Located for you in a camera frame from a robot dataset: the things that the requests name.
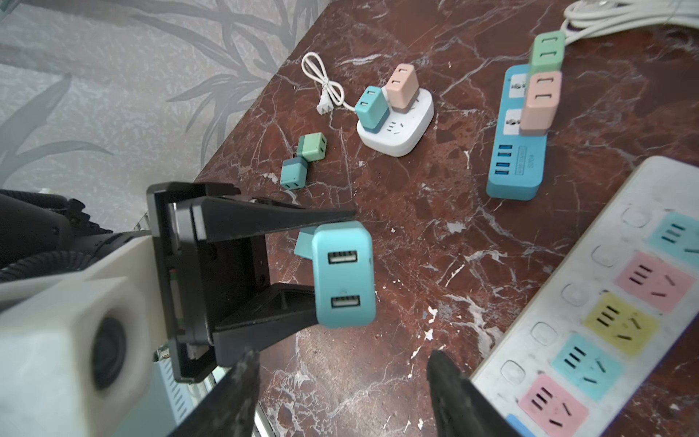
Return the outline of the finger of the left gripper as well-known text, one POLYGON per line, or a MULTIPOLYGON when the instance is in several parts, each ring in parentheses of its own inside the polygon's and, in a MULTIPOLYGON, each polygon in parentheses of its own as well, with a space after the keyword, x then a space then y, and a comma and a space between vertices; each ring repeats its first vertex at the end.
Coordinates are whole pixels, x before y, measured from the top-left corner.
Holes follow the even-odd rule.
POLYGON ((354 209, 304 209, 267 198, 251 202, 211 196, 193 200, 191 211, 197 240, 211 243, 351 221, 356 216, 354 209))
POLYGON ((247 351, 263 351, 317 323, 313 287, 272 284, 216 325, 217 364, 230 368, 247 351))

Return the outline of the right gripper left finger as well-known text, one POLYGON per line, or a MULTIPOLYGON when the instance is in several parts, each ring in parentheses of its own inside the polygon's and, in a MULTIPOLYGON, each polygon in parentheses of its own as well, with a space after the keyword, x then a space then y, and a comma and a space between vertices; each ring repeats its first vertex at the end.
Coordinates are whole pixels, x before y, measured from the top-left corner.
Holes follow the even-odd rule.
POLYGON ((169 436, 252 436, 260 397, 260 354, 246 351, 169 436))

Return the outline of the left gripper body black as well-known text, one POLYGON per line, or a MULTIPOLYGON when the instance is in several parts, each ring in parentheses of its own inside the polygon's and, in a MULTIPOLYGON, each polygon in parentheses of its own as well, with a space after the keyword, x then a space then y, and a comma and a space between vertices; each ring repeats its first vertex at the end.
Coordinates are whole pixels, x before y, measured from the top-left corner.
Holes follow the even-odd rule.
POLYGON ((147 189, 167 346, 177 382, 201 382, 218 364, 212 334, 270 285, 266 243, 199 242, 176 224, 183 202, 236 196, 229 183, 165 182, 147 189))

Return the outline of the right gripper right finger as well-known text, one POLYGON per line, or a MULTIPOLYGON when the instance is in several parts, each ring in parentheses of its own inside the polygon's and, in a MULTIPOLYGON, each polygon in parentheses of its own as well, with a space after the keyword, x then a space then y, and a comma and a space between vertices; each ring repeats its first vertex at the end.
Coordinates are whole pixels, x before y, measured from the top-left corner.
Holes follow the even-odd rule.
POLYGON ((438 436, 520 435, 443 351, 431 354, 427 380, 438 436))

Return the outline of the green plug adapter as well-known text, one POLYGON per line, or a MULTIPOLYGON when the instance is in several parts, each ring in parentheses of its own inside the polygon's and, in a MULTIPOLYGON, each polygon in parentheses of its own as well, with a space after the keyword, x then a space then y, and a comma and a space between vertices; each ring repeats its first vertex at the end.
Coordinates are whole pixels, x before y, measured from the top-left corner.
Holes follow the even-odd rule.
POLYGON ((327 138, 321 132, 303 135, 298 143, 297 155, 307 162, 324 160, 327 145, 327 138))
POLYGON ((564 62, 565 34, 561 30, 538 35, 532 45, 529 73, 531 75, 560 71, 564 62))

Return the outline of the white long power strip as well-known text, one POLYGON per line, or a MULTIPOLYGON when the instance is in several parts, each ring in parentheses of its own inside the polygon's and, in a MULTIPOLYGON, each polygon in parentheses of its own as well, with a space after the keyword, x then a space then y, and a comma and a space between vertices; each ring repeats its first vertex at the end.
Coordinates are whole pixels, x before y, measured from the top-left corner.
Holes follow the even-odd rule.
POLYGON ((651 157, 473 373, 518 436, 599 436, 698 313, 698 169, 651 157))

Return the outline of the white square power strip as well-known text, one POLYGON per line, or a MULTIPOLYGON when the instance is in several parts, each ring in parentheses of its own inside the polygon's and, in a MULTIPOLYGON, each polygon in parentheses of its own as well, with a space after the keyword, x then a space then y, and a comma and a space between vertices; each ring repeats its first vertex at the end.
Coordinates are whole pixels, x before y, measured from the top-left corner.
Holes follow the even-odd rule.
MULTIPOLYGON (((300 65, 307 78, 320 84, 320 101, 317 106, 319 114, 325 115, 334 109, 348 109, 357 116, 354 107, 358 101, 355 105, 347 102, 344 88, 339 82, 329 78, 319 54, 306 53, 300 65)), ((387 99, 384 89, 386 84, 380 88, 387 99)), ((359 119, 357 132, 364 146, 387 156, 404 157, 415 149, 433 120, 435 114, 433 95, 427 89, 420 87, 419 94, 407 113, 394 111, 389 101, 388 104, 390 114, 379 132, 365 131, 359 119)))

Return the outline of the pink plug adapter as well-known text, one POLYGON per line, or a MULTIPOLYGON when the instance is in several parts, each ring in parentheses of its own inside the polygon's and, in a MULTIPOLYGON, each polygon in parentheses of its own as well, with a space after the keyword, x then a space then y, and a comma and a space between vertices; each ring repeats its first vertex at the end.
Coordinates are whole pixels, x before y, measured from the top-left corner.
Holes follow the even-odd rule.
POLYGON ((415 67, 411 64, 398 65, 384 89, 392 109, 399 113, 407 113, 420 89, 415 67))
POLYGON ((541 137, 547 133, 553 125, 560 104, 561 91, 561 71, 531 75, 521 114, 521 136, 541 137))

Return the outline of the blue power strip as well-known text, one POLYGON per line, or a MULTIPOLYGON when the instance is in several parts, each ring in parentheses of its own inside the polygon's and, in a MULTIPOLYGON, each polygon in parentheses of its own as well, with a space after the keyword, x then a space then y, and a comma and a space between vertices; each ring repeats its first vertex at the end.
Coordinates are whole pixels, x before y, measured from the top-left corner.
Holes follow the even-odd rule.
MULTIPOLYGON (((697 29, 697 1, 575 1, 564 10, 564 21, 558 30, 565 34, 567 49, 580 40, 654 25, 697 29)), ((544 180, 550 129, 541 137, 520 135, 531 77, 529 60, 505 72, 486 186, 486 193, 492 198, 532 200, 544 180)))

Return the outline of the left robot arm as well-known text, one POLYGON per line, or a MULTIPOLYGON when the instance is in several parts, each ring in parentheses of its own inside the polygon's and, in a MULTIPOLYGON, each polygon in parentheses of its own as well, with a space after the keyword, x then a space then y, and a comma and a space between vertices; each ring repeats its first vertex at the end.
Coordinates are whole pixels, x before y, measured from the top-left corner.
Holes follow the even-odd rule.
MULTIPOLYGON (((271 281, 266 238, 355 216, 249 197, 214 182, 153 185, 147 206, 144 237, 155 250, 149 272, 158 280, 174 378, 185 383, 315 325, 313 287, 271 281)), ((103 229, 78 200, 1 193, 3 282, 82 271, 137 237, 103 229)))

